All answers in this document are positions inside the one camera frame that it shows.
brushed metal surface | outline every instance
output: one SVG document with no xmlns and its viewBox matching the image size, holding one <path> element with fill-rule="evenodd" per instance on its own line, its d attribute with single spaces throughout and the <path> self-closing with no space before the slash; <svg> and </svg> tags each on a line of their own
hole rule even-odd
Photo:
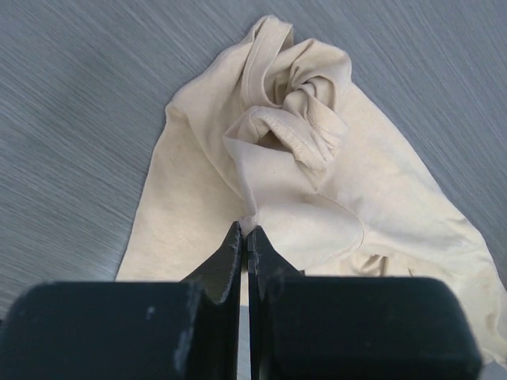
<svg viewBox="0 0 507 380">
<path fill-rule="evenodd" d="M 507 283 L 507 2 L 40 0 L 0 5 L 0 315 L 113 279 L 174 92 L 262 15 L 353 79 L 482 232 Z"/>
</svg>

